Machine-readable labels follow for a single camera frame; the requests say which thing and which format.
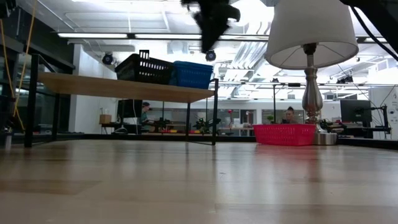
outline table lamp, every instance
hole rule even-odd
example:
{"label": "table lamp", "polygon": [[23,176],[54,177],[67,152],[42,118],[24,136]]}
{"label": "table lamp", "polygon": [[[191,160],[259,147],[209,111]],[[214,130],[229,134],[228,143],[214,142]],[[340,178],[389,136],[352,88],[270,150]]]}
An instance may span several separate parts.
{"label": "table lamp", "polygon": [[323,106],[318,68],[344,62],[358,50],[348,6],[339,0],[280,0],[275,6],[265,58],[278,68],[304,70],[307,123],[317,124]]}

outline pink basket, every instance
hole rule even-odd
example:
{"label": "pink basket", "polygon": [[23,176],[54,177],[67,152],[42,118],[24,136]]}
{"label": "pink basket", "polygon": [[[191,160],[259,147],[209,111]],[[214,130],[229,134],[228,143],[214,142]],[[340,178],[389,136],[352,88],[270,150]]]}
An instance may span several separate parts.
{"label": "pink basket", "polygon": [[258,124],[253,127],[258,143],[277,146],[309,146],[315,134],[312,124]]}

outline blue basket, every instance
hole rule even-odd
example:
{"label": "blue basket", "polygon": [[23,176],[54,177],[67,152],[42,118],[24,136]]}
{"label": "blue basket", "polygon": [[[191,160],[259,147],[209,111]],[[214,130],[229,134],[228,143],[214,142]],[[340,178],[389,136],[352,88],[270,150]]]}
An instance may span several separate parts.
{"label": "blue basket", "polygon": [[191,62],[174,62],[170,84],[181,87],[209,89],[213,66]]}

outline black basket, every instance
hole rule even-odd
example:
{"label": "black basket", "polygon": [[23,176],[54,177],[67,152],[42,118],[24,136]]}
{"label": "black basket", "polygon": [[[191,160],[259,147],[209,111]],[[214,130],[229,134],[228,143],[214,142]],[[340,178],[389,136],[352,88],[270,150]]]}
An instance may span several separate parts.
{"label": "black basket", "polygon": [[15,102],[14,98],[0,95],[0,132],[3,131],[11,115],[11,104]]}
{"label": "black basket", "polygon": [[114,71],[118,80],[168,85],[173,63],[149,57],[149,50],[140,50],[120,63]]}

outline security camera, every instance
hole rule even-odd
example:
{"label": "security camera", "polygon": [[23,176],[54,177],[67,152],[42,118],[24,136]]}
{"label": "security camera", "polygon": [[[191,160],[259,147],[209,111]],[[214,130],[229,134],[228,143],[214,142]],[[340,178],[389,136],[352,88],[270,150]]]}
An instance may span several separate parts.
{"label": "security camera", "polygon": [[208,62],[212,62],[216,60],[216,52],[214,52],[214,50],[209,50],[206,53],[206,61]]}
{"label": "security camera", "polygon": [[105,53],[105,56],[102,58],[102,63],[104,63],[104,65],[112,65],[114,63],[112,52]]}

